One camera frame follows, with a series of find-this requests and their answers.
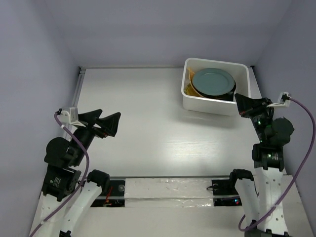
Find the striped rim round plate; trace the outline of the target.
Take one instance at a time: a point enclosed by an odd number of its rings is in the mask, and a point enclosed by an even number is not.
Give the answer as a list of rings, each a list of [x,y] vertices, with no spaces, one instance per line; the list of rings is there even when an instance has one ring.
[[[204,93],[198,91],[194,86],[192,86],[192,87],[196,93],[198,93],[200,96],[202,96],[204,98],[215,99],[215,100],[224,100],[224,101],[233,101],[234,100],[234,93],[235,93],[237,85],[236,85],[236,83],[234,83],[234,87],[228,93],[225,93],[223,95],[216,95],[216,96],[204,94]]]

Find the teal round ceramic plate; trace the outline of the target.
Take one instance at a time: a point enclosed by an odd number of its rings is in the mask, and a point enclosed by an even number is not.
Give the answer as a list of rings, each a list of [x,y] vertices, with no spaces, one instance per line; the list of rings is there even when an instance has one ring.
[[[195,73],[192,85],[201,94],[219,96],[230,92],[235,86],[235,80],[222,69],[206,68]]]

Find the green yellow bamboo tray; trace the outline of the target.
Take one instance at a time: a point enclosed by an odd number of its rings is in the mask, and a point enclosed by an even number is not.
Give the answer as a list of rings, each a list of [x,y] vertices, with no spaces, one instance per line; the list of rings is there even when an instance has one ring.
[[[185,87],[184,92],[189,96],[200,97],[200,94],[195,91],[191,84]]]

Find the orange fish-shaped woven basket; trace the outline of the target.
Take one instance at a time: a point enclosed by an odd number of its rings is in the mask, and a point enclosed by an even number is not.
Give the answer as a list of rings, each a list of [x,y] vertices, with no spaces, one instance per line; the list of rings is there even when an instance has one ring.
[[[192,85],[193,77],[195,75],[195,72],[191,68],[187,68],[188,73],[189,73],[189,80],[190,80],[190,85]]]

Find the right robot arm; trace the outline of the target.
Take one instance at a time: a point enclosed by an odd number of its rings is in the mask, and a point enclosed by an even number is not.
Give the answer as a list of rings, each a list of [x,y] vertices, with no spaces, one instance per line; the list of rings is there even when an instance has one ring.
[[[251,156],[255,175],[234,169],[227,181],[228,190],[238,194],[244,210],[246,237],[288,237],[284,219],[281,182],[284,171],[284,145],[294,132],[286,118],[274,118],[274,104],[268,98],[252,99],[235,94],[239,115],[250,119],[259,142]]]

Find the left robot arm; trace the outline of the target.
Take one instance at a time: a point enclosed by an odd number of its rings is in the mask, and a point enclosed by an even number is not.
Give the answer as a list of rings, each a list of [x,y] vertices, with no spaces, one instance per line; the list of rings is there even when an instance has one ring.
[[[109,174],[89,170],[88,148],[94,138],[115,137],[120,112],[100,117],[102,109],[78,113],[60,108],[54,119],[70,139],[56,137],[46,146],[47,170],[39,202],[39,219],[31,237],[74,237],[84,216],[99,195],[111,191]]]

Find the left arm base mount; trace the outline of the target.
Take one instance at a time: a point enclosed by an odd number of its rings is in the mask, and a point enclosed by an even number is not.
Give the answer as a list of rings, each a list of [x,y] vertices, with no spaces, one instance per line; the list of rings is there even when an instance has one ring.
[[[125,207],[125,179],[110,181],[110,187],[102,192],[92,203],[91,207]]]

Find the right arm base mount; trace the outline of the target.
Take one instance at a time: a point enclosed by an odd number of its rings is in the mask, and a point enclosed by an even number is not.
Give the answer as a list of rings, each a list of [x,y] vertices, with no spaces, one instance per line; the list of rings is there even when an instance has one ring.
[[[212,179],[206,188],[213,192],[214,206],[242,206],[241,199],[229,179]]]

